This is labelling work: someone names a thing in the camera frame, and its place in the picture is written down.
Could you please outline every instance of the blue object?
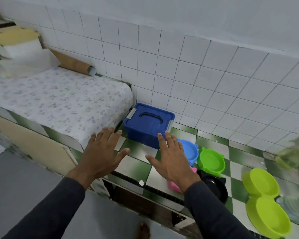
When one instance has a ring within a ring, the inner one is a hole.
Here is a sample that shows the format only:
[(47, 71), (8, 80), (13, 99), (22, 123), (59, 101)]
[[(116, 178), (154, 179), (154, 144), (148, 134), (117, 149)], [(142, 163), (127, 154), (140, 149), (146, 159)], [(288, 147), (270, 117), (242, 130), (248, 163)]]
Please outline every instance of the blue object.
[(189, 165), (193, 166), (198, 158), (198, 145), (187, 140), (177, 139), (177, 141), (182, 142), (185, 157), (187, 158)]
[(165, 131), (170, 131), (174, 118), (174, 113), (136, 103), (123, 126), (129, 139), (159, 149), (157, 134), (160, 132), (165, 138)]

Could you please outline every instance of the blue bowl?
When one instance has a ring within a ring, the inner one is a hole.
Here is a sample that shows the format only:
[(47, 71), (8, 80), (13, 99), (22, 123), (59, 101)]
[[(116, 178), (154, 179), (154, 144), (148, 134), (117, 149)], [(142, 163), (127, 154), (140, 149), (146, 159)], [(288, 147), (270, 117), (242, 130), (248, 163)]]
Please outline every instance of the blue bowl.
[(185, 157), (187, 158), (189, 165), (193, 166), (198, 158), (198, 145), (187, 140), (177, 139), (177, 141), (182, 142)]

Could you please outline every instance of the gray floor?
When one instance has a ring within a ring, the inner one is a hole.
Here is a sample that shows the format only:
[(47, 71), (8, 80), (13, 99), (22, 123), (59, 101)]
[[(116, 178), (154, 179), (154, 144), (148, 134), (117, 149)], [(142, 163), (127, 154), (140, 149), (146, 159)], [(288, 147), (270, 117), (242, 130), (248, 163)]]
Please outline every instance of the gray floor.
[[(0, 238), (39, 203), (61, 178), (28, 159), (3, 152), (0, 155)], [(185, 238), (91, 191), (86, 192), (82, 205), (62, 238), (134, 239), (141, 221), (146, 221), (150, 226), (153, 239)]]

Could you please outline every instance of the black handle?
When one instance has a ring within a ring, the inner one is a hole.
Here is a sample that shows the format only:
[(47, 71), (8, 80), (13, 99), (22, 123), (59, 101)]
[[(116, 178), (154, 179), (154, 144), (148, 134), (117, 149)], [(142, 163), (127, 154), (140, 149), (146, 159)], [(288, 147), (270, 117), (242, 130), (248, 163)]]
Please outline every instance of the black handle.
[(142, 112), (140, 114), (140, 117), (143, 116), (143, 115), (148, 115), (148, 116), (151, 116), (151, 117), (155, 117), (155, 118), (157, 118), (161, 121), (161, 124), (163, 123), (163, 119), (160, 116), (157, 116), (157, 115), (149, 113), (149, 112)]

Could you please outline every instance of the bare foot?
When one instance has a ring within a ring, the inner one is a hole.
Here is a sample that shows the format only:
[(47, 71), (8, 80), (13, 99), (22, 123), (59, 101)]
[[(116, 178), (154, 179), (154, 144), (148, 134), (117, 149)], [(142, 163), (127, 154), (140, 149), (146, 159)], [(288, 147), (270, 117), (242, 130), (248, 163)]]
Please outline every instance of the bare foot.
[(139, 225), (136, 239), (150, 239), (150, 228), (145, 222)]

